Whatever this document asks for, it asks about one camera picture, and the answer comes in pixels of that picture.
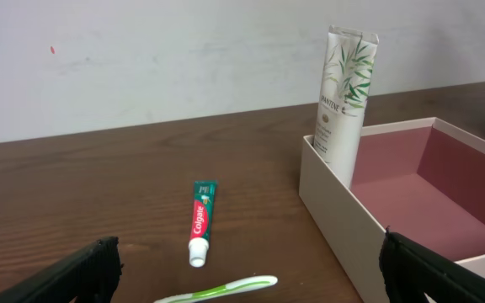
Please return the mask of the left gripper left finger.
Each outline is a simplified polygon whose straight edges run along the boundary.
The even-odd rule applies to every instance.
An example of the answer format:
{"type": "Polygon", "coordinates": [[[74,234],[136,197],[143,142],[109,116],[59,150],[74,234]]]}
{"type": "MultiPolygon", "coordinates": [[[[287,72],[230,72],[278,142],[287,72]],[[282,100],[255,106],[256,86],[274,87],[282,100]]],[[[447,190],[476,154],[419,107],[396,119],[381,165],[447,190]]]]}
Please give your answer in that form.
{"type": "Polygon", "coordinates": [[[123,264],[118,237],[103,237],[0,293],[0,303],[110,303],[123,264]]]}

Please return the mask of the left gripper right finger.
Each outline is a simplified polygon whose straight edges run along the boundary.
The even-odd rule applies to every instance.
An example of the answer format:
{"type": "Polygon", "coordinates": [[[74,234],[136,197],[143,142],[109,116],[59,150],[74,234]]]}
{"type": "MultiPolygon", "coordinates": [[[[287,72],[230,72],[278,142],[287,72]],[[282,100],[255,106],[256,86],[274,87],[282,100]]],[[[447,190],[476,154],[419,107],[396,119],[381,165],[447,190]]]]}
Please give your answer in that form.
{"type": "Polygon", "coordinates": [[[379,267],[391,303],[485,303],[485,278],[387,231],[379,267]]]}

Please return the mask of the white Pantene tube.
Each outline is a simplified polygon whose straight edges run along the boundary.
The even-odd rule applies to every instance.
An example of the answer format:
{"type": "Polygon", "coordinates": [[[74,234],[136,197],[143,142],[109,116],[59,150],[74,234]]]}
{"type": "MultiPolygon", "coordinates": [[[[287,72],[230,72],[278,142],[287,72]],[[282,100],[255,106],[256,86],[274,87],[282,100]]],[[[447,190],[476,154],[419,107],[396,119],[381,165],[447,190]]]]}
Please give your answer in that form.
{"type": "Polygon", "coordinates": [[[330,26],[313,147],[345,187],[352,183],[378,36],[330,26]]]}

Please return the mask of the white box pink interior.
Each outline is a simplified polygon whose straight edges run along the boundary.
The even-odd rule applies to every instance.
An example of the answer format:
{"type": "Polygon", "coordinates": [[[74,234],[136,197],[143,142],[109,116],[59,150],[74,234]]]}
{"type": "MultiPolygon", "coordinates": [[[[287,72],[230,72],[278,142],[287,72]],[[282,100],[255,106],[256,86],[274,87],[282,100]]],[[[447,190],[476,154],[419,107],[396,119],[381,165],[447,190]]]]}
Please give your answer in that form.
{"type": "Polygon", "coordinates": [[[299,195],[363,301],[387,301],[387,231],[485,278],[485,140],[437,118],[367,126],[350,186],[312,143],[304,137],[299,195]]]}

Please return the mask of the Colgate toothpaste tube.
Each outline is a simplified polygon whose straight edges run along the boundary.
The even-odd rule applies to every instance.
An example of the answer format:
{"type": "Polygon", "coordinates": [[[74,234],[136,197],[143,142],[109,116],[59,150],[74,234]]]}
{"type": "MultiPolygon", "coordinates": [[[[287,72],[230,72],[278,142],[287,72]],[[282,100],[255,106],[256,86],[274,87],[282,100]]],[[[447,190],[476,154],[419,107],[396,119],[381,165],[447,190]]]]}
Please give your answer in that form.
{"type": "Polygon", "coordinates": [[[200,268],[205,265],[210,247],[212,217],[217,181],[194,183],[193,213],[189,237],[189,264],[200,268]]]}

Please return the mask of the green white toothbrush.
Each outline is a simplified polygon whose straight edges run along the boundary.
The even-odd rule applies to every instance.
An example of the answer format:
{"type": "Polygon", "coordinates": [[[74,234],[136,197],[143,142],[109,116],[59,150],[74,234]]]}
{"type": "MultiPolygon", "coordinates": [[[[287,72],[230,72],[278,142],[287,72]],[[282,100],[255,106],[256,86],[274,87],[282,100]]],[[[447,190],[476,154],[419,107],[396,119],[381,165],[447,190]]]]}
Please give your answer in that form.
{"type": "Polygon", "coordinates": [[[155,300],[154,303],[198,302],[202,300],[215,299],[227,295],[235,295],[249,291],[261,290],[274,286],[277,283],[278,278],[273,275],[253,276],[223,284],[209,290],[169,296],[160,300],[155,300]]]}

